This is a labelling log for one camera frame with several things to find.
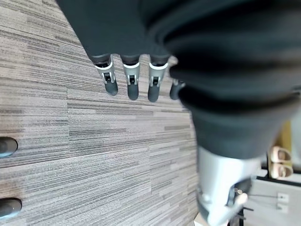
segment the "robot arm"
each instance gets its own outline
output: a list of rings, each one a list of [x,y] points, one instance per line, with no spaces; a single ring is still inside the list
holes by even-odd
[[[151,56],[156,101],[169,55],[197,135],[197,201],[212,226],[247,201],[251,176],[284,120],[299,106],[301,4],[297,0],[57,0],[115,95],[111,53],[138,97],[139,55]]]

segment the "floor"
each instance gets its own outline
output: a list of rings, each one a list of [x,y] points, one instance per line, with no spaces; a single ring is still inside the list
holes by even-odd
[[[0,136],[19,150],[0,159],[0,197],[23,201],[4,225],[187,225],[196,216],[195,135],[169,98],[127,97],[101,77],[53,0],[0,0]]]

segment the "wall outlet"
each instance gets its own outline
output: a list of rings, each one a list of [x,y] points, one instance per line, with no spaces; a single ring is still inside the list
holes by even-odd
[[[277,210],[282,213],[288,213],[288,206],[285,204],[277,203]]]
[[[278,202],[289,203],[290,196],[285,193],[277,193],[277,200],[278,200]]]

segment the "shoe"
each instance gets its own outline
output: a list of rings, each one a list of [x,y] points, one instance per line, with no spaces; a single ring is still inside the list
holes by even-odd
[[[18,149],[18,143],[11,137],[0,137],[0,158],[11,155]]]
[[[293,174],[293,168],[291,166],[283,165],[280,163],[271,163],[270,175],[274,179],[282,179],[289,177]]]
[[[22,209],[22,202],[17,198],[0,199],[0,220],[12,218]]]
[[[274,163],[288,163],[292,161],[291,153],[285,148],[279,146],[272,147],[270,158]]]

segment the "striped carpet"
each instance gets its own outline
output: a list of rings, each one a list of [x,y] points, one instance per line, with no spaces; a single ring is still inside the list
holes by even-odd
[[[53,0],[0,0],[0,136],[19,150],[0,159],[0,198],[23,201],[1,225],[187,225],[197,213],[194,131],[169,98],[106,94],[72,28]]]

